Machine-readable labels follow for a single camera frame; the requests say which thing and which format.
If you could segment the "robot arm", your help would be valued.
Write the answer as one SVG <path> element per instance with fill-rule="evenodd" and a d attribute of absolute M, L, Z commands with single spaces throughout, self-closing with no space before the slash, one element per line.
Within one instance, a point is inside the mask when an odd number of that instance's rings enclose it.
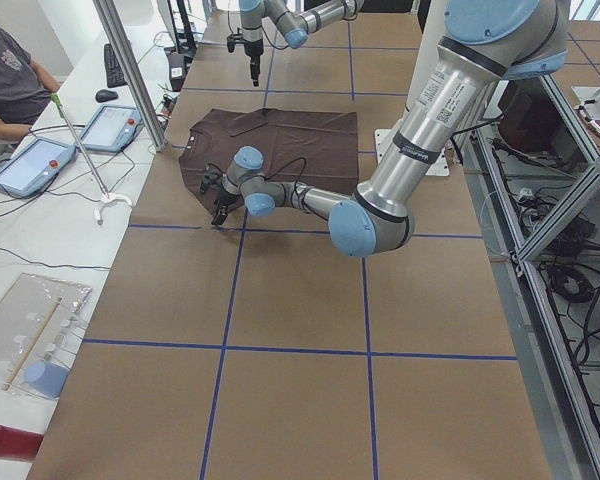
<path fill-rule="evenodd" d="M 264 53 L 263 19 L 269 18 L 287 45 L 300 48 L 313 34 L 334 22 L 354 20 L 364 5 L 363 1 L 327 1 L 303 12 L 292 12 L 285 1 L 240 0 L 241 27 L 237 33 L 227 38 L 230 52 L 235 44 L 244 46 L 249 57 L 250 77 L 254 87 L 259 86 L 260 61 Z"/>
<path fill-rule="evenodd" d="M 327 220 L 332 243 L 348 256 L 400 248 L 414 230 L 408 199 L 484 88 L 547 75 L 564 65 L 569 11 L 566 1 L 448 2 L 440 16 L 438 61 L 397 122 L 370 179 L 351 196 L 298 181 L 269 181 L 262 153 L 244 146 L 219 179 L 203 185 L 218 190 L 213 224 L 223 224 L 238 201 L 255 217 L 289 207 Z"/>

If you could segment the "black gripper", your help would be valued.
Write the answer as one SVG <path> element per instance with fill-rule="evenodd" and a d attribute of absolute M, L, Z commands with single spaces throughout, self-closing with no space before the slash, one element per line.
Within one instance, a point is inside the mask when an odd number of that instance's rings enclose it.
<path fill-rule="evenodd" d="M 254 87 L 259 87 L 259 74 L 261 56 L 263 55 L 263 42 L 246 42 L 244 45 L 246 55 L 249 57 L 249 68 L 250 74 L 252 75 L 251 81 Z"/>
<path fill-rule="evenodd" d="M 211 224 L 222 226 L 227 219 L 227 215 L 235 209 L 235 205 L 239 200 L 240 190 L 226 175 L 223 175 L 217 184 L 217 196 L 214 202 L 215 212 Z"/>

